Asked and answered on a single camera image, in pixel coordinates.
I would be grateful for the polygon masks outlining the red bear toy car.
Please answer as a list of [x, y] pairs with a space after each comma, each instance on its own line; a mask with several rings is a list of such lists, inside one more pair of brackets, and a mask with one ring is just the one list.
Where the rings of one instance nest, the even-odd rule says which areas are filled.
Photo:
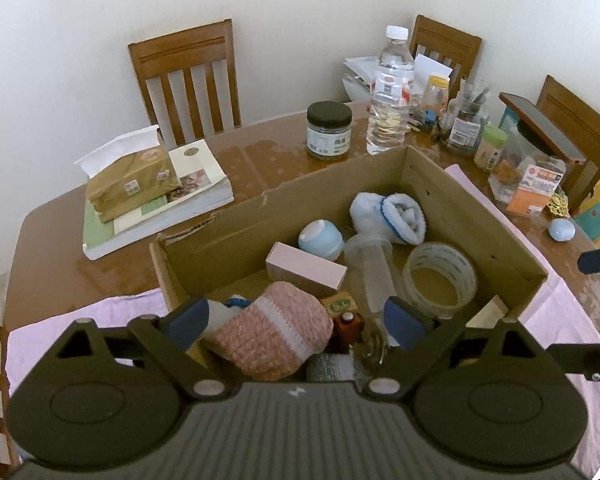
[[338, 341], [341, 347], [352, 347], [362, 341], [365, 321], [348, 292], [338, 292], [323, 298], [321, 303], [334, 324], [332, 338]]

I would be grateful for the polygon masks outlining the clear tape roll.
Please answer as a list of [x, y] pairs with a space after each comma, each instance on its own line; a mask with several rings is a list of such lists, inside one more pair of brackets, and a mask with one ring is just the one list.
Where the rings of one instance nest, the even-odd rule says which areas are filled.
[[408, 255], [402, 271], [406, 301], [419, 311], [446, 320], [475, 299], [474, 265], [457, 248], [427, 242]]

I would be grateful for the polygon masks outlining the pink knitted sock roll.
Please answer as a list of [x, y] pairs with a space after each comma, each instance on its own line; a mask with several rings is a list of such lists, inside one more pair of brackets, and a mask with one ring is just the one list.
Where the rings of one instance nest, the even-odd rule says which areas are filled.
[[334, 324], [321, 301], [275, 282], [204, 343], [257, 382], [291, 376], [325, 350]]

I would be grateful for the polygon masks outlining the clear jar with brown sock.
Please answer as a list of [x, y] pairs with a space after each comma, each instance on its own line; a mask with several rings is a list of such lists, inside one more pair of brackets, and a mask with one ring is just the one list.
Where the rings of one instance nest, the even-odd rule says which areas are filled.
[[387, 353], [389, 336], [384, 325], [386, 301], [396, 296], [392, 245], [379, 236], [356, 234], [344, 244], [349, 292], [364, 318], [361, 359], [379, 365]]

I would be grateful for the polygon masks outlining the white sock blue stripe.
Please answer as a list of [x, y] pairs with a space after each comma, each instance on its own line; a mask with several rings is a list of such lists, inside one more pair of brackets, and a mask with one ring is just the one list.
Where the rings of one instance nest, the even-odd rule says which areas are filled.
[[358, 193], [350, 206], [350, 216], [358, 234], [379, 236], [401, 245], [418, 246], [425, 240], [427, 225], [422, 208], [406, 194]]

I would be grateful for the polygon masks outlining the long pink box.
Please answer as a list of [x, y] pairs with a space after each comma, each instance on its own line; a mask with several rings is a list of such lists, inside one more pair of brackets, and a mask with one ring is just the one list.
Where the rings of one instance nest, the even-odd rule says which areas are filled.
[[288, 282], [318, 298], [340, 291], [347, 274], [342, 264], [276, 242], [265, 259], [272, 282]]

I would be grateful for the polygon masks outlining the blue figurine toy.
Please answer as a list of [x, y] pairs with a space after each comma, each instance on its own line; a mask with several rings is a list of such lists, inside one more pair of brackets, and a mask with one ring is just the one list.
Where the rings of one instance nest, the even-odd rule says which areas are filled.
[[329, 261], [336, 261], [342, 253], [344, 240], [336, 226], [324, 219], [310, 222], [298, 237], [301, 250]]

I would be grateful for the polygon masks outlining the KASI pink white box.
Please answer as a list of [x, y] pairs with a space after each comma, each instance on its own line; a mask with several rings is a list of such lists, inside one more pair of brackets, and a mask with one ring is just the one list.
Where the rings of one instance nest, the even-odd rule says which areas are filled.
[[506, 318], [509, 308], [498, 295], [481, 308], [467, 323], [467, 328], [480, 328], [480, 330], [492, 330], [501, 321]]

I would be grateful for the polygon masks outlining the blue grey knitted sock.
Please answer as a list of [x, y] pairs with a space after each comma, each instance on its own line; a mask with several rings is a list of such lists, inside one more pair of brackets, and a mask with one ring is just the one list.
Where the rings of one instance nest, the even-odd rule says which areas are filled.
[[312, 356], [306, 367], [309, 382], [353, 382], [353, 356], [350, 354], [321, 353]]

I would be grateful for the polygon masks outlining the pink tablecloth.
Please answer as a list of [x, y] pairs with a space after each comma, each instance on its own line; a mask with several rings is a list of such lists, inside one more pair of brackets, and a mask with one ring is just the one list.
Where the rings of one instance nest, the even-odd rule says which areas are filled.
[[[158, 290], [150, 290], [136, 296], [114, 297], [99, 301], [82, 309], [53, 316], [48, 320], [18, 328], [8, 336], [6, 350], [6, 375], [9, 390], [15, 391], [33, 365], [50, 348], [69, 323], [81, 314], [92, 316], [95, 321], [109, 327], [128, 322], [134, 314], [166, 313], [166, 300]], [[546, 347], [558, 342], [597, 344], [600, 334], [588, 318], [578, 300], [556, 272], [550, 271], [547, 282], [541, 286], [531, 304], [522, 314], [522, 324]], [[354, 363], [354, 378], [362, 376], [362, 368]], [[592, 420], [588, 424], [581, 448], [577, 452], [576, 465], [585, 474], [592, 474], [600, 466], [600, 387], [588, 384], [583, 378], [574, 381], [588, 404]], [[119, 467], [96, 474], [97, 479], [164, 479], [166, 465], [159, 460], [173, 458], [173, 453], [155, 452], [137, 465]]]

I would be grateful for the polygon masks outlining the brown cardboard box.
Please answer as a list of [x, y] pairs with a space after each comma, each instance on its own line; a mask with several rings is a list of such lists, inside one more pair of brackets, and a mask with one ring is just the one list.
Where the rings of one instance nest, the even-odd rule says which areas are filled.
[[520, 313], [547, 279], [481, 194], [414, 148], [294, 179], [150, 251], [170, 308], [208, 300], [189, 341], [257, 380], [287, 377], [347, 335], [328, 307], [340, 292], [362, 330], [392, 296], [435, 318], [493, 298]]

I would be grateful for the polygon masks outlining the tissue box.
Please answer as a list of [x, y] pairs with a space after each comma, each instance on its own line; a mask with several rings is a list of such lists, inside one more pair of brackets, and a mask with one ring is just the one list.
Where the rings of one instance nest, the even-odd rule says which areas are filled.
[[76, 166], [87, 176], [86, 200], [101, 222], [181, 185], [157, 125], [116, 136], [78, 159]]

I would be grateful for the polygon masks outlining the brown tablet lid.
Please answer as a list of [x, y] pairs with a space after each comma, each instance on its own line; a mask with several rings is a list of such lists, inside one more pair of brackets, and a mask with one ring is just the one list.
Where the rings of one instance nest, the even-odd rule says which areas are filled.
[[536, 148], [573, 165], [583, 165], [586, 157], [532, 102], [516, 94], [501, 92], [498, 98], [518, 117], [517, 127]]

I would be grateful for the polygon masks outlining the clear pen holder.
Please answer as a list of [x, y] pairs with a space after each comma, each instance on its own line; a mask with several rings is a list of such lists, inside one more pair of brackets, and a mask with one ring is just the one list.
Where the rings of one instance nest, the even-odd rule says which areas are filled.
[[474, 156], [484, 126], [489, 121], [486, 98], [490, 84], [482, 78], [466, 79], [449, 102], [441, 123], [442, 142], [451, 151]]

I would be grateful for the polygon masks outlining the black lid glass jar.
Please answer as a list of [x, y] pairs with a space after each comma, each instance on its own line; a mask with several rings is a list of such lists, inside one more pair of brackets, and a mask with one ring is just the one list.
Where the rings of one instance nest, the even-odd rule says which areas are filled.
[[306, 110], [306, 149], [324, 160], [348, 154], [351, 143], [352, 110], [335, 101], [312, 103]]

